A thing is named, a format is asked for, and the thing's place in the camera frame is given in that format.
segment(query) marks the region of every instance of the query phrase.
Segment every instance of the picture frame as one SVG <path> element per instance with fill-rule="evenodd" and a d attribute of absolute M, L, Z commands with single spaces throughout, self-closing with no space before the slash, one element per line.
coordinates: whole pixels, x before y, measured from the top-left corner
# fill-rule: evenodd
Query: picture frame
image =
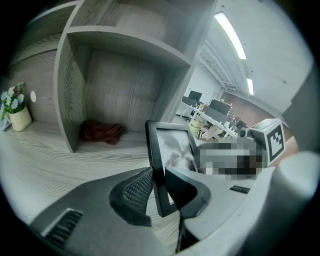
<path fill-rule="evenodd" d="M 166 188 L 166 178 L 165 178 L 165 170 L 164 170 L 165 166 L 163 164 L 160 142 L 159 142 L 159 140 L 161 140 L 159 136 L 161 136 L 161 134 L 164 131 L 173 133 L 175 135 L 181 134 L 184 140 L 186 140 L 186 138 L 188 139 L 190 152 L 193 156 L 193 161 L 194 161 L 193 164 L 195 165 L 195 168 L 196 168 L 196 170 L 194 171 L 197 171 L 198 169 L 195 161 L 197 145 L 196 145 L 194 136 L 190 131 L 188 125 L 166 123 L 166 122 L 159 122 L 159 121 L 150 121 L 150 120 L 146 121 L 145 133 L 146 133 L 149 162 L 150 162 L 150 166 L 153 168 L 154 196 L 155 196 L 157 211 L 161 217 L 168 216 L 169 214 L 178 210 L 176 205 L 173 203 L 173 200 L 171 199 L 170 195 L 168 194 L 168 191 Z M 191 163 L 188 162 L 187 164 L 190 170 Z"/>

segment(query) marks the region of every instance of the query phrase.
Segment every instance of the ceiling light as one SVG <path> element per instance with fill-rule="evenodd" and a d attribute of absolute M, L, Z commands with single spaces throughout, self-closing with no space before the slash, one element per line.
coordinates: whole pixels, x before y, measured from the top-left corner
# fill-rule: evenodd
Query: ceiling light
<path fill-rule="evenodd" d="M 247 78 L 246 82 L 248 83 L 248 87 L 249 87 L 249 93 L 251 95 L 254 95 L 254 83 L 252 82 L 251 79 Z"/>
<path fill-rule="evenodd" d="M 231 40 L 236 52 L 239 55 L 239 58 L 242 59 L 242 60 L 246 60 L 247 57 L 246 57 L 245 51 L 244 51 L 244 49 L 243 49 L 243 47 L 241 45 L 239 37 L 237 36 L 236 31 L 232 27 L 231 23 L 229 22 L 229 20 L 225 16 L 225 14 L 220 12 L 220 13 L 217 13 L 216 15 L 214 15 L 214 17 L 219 22 L 221 27 L 224 29 L 226 34 L 229 36 L 229 38 L 230 38 L 230 40 Z"/>

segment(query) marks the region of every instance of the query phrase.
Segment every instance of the white pot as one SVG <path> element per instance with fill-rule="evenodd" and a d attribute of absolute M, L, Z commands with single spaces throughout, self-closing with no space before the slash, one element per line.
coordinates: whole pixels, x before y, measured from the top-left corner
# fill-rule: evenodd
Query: white pot
<path fill-rule="evenodd" d="M 10 120 L 12 128 L 17 132 L 24 130 L 32 121 L 29 110 L 26 106 L 21 111 L 10 114 Z"/>

